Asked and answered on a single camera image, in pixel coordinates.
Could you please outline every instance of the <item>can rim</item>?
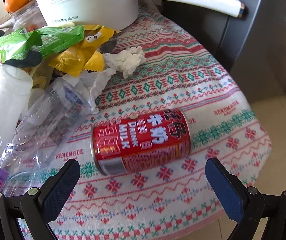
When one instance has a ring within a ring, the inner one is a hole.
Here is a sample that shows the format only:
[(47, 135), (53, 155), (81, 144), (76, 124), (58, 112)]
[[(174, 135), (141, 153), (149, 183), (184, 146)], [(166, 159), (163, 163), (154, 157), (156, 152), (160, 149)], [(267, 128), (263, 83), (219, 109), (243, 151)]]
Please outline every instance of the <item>can rim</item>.
[(191, 154), (191, 152), (192, 152), (192, 147), (193, 147), (193, 143), (192, 143), (192, 136), (191, 136), (191, 130), (190, 130), (190, 122), (189, 122), (189, 120), (188, 120), (188, 118), (187, 118), (187, 116), (186, 116), (186, 114), (184, 113), (184, 111), (183, 110), (181, 110), (180, 108), (177, 108), (177, 109), (179, 109), (180, 110), (180, 112), (182, 113), (182, 115), (184, 116), (184, 119), (185, 119), (185, 122), (186, 122), (186, 124), (187, 124), (187, 130), (188, 130), (188, 135), (189, 135), (189, 137), (190, 137), (190, 152), (188, 153), (188, 155), (190, 155)]
[(105, 174), (96, 158), (95, 152), (94, 152), (94, 145), (93, 145), (93, 131), (94, 131), (94, 125), (91, 127), (91, 131), (90, 131), (90, 149), (91, 149), (91, 155), (93, 158), (93, 161), (95, 163), (96, 168), (98, 169), (99, 173), (101, 173), (104, 176), (107, 176), (107, 174)]

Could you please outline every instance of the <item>white bottle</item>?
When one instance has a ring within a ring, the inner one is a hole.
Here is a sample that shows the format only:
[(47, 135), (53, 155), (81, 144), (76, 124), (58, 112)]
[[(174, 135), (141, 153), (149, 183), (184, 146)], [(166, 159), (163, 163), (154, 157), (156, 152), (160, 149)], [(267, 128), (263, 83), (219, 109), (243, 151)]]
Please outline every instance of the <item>white bottle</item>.
[(20, 68), (0, 68), (0, 157), (15, 132), (23, 107), (28, 104), (32, 78)]

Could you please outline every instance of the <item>green snack package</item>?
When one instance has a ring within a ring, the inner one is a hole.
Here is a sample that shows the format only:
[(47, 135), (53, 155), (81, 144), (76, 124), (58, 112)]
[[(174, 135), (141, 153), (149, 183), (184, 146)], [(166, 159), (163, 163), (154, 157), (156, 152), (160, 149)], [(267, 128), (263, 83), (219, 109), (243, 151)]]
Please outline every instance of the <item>green snack package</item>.
[(41, 36), (36, 31), (27, 33), (25, 29), (20, 28), (0, 37), (0, 63), (9, 59), (25, 59), (34, 45), (42, 45)]
[(43, 45), (33, 46), (32, 50), (40, 52), (43, 57), (64, 51), (84, 38), (83, 25), (67, 28), (43, 27), (36, 30), (36, 32), (41, 35)]

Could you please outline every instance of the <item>white tissue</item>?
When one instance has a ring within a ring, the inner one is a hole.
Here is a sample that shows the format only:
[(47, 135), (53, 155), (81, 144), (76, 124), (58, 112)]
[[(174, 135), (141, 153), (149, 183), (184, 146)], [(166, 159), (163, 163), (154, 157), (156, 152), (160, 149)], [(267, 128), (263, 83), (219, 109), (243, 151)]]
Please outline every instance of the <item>white tissue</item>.
[(69, 82), (77, 92), (79, 92), (91, 106), (90, 114), (97, 114), (95, 99), (102, 93), (111, 76), (116, 73), (115, 69), (107, 68), (102, 72), (91, 72), (83, 70), (77, 77), (65, 74), (62, 78)]
[(124, 78), (128, 78), (139, 65), (146, 62), (141, 46), (127, 48), (118, 54), (105, 53), (103, 58), (107, 66), (123, 72)]

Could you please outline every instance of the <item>plastic container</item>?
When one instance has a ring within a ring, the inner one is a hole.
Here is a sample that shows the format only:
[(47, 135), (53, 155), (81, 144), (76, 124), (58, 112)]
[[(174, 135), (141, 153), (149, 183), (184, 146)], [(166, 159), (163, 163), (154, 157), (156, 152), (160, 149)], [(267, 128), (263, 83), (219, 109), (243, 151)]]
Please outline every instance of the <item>plastic container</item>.
[(28, 111), (0, 159), (0, 191), (23, 195), (40, 187), (40, 176), (88, 115), (90, 106), (57, 78)]
[(28, 104), (32, 78), (9, 65), (0, 68), (0, 157), (10, 141), (23, 107)]

